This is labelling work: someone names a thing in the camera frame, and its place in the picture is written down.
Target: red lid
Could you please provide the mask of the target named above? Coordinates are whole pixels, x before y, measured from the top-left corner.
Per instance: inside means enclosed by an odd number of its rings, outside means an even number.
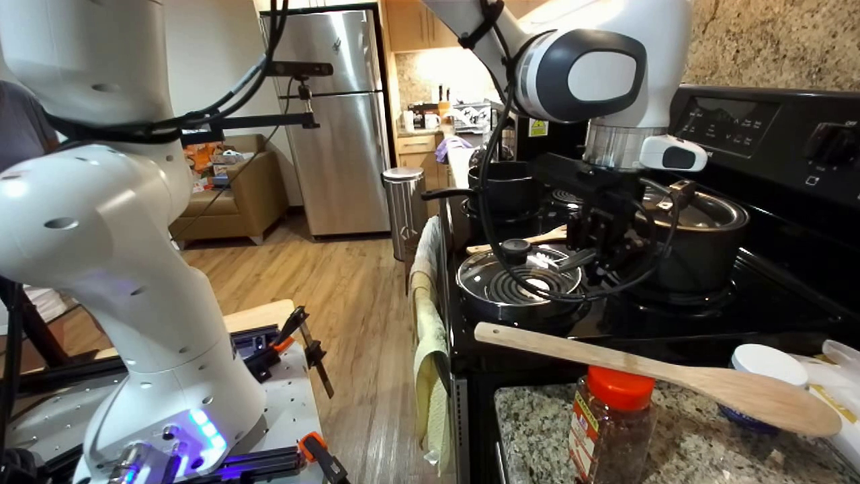
[[[619,410],[639,410],[649,401],[653,379],[588,366],[586,387],[597,401]]]

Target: wooden spoon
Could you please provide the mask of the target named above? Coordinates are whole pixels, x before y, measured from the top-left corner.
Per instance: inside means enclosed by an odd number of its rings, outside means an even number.
[[[766,424],[804,433],[804,436],[836,436],[842,418],[836,410],[786,381],[745,373],[730,367],[698,367],[698,366],[672,366],[606,347],[594,347],[571,338],[545,336],[535,330],[522,330],[511,324],[479,323],[475,338],[494,347],[511,347],[522,351],[549,355],[559,359],[601,366],[612,371],[639,373],[694,391],[710,395],[718,402],[735,408]]]

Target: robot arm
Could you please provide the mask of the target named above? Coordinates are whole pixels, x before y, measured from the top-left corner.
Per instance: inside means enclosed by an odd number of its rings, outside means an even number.
[[[526,32],[500,0],[424,3],[522,112],[559,122],[592,117],[592,164],[619,171],[703,167],[702,147],[662,135],[684,66],[684,0],[549,3],[557,30],[542,32]]]

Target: refrigerator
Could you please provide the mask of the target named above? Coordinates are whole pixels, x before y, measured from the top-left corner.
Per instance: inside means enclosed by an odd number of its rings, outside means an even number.
[[[381,171],[393,167],[393,122],[377,4],[289,14],[273,61],[332,66],[307,79],[308,101],[297,100],[297,79],[273,78],[283,105],[312,109],[319,122],[288,128],[312,237],[389,230]]]

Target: wooden floor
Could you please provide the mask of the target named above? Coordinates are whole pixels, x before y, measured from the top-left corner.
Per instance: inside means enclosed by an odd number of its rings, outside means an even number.
[[[262,245],[191,245],[222,311],[293,297],[328,348],[335,397],[315,395],[323,433],[356,484],[448,481],[418,457],[414,442],[410,351],[405,269],[393,260],[389,239],[312,242],[293,214]],[[86,311],[51,324],[68,348],[104,347]]]

